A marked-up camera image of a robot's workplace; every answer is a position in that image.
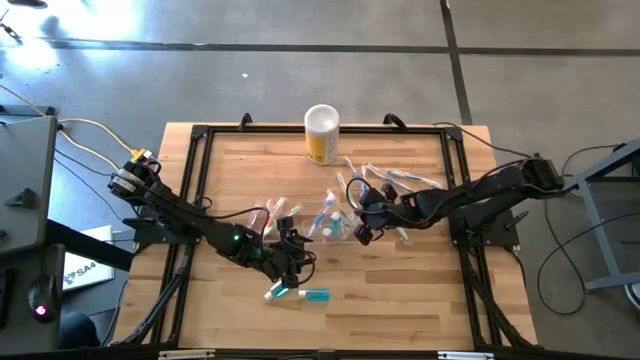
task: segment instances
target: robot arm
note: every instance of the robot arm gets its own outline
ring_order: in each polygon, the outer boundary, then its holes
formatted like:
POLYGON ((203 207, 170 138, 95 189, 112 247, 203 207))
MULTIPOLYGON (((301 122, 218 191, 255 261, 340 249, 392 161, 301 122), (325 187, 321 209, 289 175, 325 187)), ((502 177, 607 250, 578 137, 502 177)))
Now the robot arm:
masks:
POLYGON ((453 213, 462 217, 467 229, 474 230, 523 200, 563 194, 564 181, 549 160, 528 158, 497 169, 450 190, 403 195, 397 203, 398 195, 391 185, 384 185, 382 192, 369 188, 360 199, 362 208, 355 211, 363 223, 355 236, 368 245, 373 239, 372 230, 427 229, 453 213))
MULTIPOLYGON (((109 188, 112 194, 130 205, 146 206, 150 210, 147 211, 152 214, 150 217, 124 221, 136 229, 138 240, 157 242, 158 239, 169 239, 168 242, 194 244, 204 237, 221 256, 240 266, 260 271, 273 282, 288 274, 294 258, 304 257, 303 249, 296 250, 304 246, 304 241, 291 237, 288 241, 298 245, 287 249, 280 242, 265 245, 260 233, 240 224, 218 221, 230 216, 205 214, 202 209, 175 195, 143 160, 127 162, 117 174, 113 174, 109 188)), ((240 213, 253 210, 265 209, 252 208, 240 213)))

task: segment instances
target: purple light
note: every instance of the purple light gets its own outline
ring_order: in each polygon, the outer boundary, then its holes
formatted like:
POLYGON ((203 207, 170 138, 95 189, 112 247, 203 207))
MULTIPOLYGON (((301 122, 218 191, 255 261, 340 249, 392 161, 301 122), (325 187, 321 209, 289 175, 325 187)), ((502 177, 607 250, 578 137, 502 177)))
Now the purple light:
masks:
POLYGON ((42 316, 46 313, 47 313, 47 308, 42 305, 38 305, 38 307, 36 308, 36 314, 42 316))

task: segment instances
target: wooden table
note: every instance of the wooden table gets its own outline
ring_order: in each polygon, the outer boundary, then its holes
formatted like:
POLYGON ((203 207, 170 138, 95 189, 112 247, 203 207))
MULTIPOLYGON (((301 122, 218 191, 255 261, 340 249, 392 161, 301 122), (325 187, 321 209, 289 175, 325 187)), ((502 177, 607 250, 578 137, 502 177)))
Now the wooden table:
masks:
MULTIPOLYGON (((159 155, 161 176, 176 193, 193 125, 169 123, 165 130, 159 155)), ((465 129, 490 141, 484 126, 465 129)), ((340 154, 358 166, 372 162, 446 184, 440 142, 430 139, 428 135, 341 135, 340 154)), ((490 148, 466 135, 464 142, 472 178, 495 166, 490 148)), ((198 158, 195 164, 189 199, 195 192, 198 158)), ((209 214, 230 213, 252 207, 256 200, 286 196, 286 210, 296 203, 304 206, 294 218, 300 228, 317 214, 328 188, 340 192, 338 171, 350 177, 342 161, 325 167, 308 161, 301 134, 219 134, 213 142, 205 190, 213 199, 209 214)), ((371 181, 376 187, 381 185, 371 181)), ((341 201, 346 206, 344 194, 341 201)), ((239 216, 235 221, 244 224, 246 219, 239 216)), ((402 245, 393 232, 366 247, 355 239, 311 244, 309 249, 317 254, 318 262, 308 286, 329 287, 331 301, 326 304, 294 299, 265 304, 263 295, 271 283, 263 274, 238 267, 201 244, 191 272, 180 346, 471 349, 460 263, 450 245, 446 220, 428 230, 408 230, 408 234, 415 245, 402 245)), ((158 297, 167 248, 153 245, 134 259, 114 340, 130 334, 158 297)), ((496 301, 522 335, 535 343, 518 264, 501 248, 488 248, 487 259, 496 301)), ((174 301, 175 297, 168 306, 169 315, 174 301)), ((486 313, 478 303, 483 335, 489 339, 486 313)), ((165 319, 165 336, 171 319, 165 319)))

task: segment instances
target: gray metal frame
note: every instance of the gray metal frame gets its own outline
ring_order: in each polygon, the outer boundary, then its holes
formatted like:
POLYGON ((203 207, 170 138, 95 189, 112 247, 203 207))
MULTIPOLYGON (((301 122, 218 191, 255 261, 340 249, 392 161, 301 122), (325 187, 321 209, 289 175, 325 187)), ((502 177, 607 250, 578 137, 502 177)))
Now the gray metal frame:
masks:
MULTIPOLYGON (((606 158, 566 182, 565 189, 580 189, 591 226, 596 226, 605 219, 602 219, 598 213, 598 208, 589 189, 591 186, 590 182, 596 178, 604 177, 622 165, 631 163, 636 156, 640 156, 640 139, 636 139, 614 151, 606 158)), ((609 275, 585 282, 584 286, 587 292, 640 283, 640 272, 620 272, 611 246, 609 245, 609 239, 605 229, 599 226, 593 231, 598 240, 598 245, 602 251, 609 275)))

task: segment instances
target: concrete floor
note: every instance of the concrete floor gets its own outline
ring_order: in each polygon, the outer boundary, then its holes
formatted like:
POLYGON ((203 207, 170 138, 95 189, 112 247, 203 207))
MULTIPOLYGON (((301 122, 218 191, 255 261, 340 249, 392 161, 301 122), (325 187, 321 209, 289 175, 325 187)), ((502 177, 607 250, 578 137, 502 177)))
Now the concrete floor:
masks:
MULTIPOLYGON (((437 0, 193 0, 50 1, 47 10, 13 9, 5 23, 26 37, 65 37, 232 44, 446 46, 437 0)), ((640 48, 640 3, 614 0, 450 0, 457 41, 464 47, 640 48)), ((378 123, 394 112, 409 123, 461 123, 446 54, 275 53, 53 50, 36 40, 13 48, 0 34, 2 83, 61 117, 97 119, 130 144, 158 150, 168 121, 302 120, 313 104, 334 105, 348 122, 378 123)), ((461 56, 473 124, 488 125, 494 143, 539 151, 556 166, 580 148, 637 138, 640 57, 461 56)), ((0 93, 0 103, 16 100, 0 93)), ((78 141, 109 154, 127 154, 100 131, 73 126, 78 141)), ((59 148, 94 168, 99 160, 59 139, 59 148)), ((578 172, 606 154, 572 162, 578 172)), ((496 153, 498 162, 511 158, 496 153)), ((107 196, 104 179, 77 169, 107 196)), ((107 197, 120 216, 131 210, 107 197)), ((549 203, 561 239, 588 227, 580 204, 549 203)), ((556 316, 535 291, 539 264, 554 248, 542 203, 527 201, 520 223, 521 257, 540 344, 550 349, 635 357, 640 313, 621 289, 589 295, 582 312, 556 316)), ((56 166, 50 217, 77 229, 124 226, 99 199, 56 166)), ((629 247, 640 252, 640 247, 629 247)), ((569 248, 585 279, 603 274, 595 240, 569 248)), ((566 261, 552 260, 543 292, 568 309, 580 288, 566 261)), ((115 303, 118 290, 105 290, 115 303)), ((98 307, 101 311, 104 304, 98 307)))

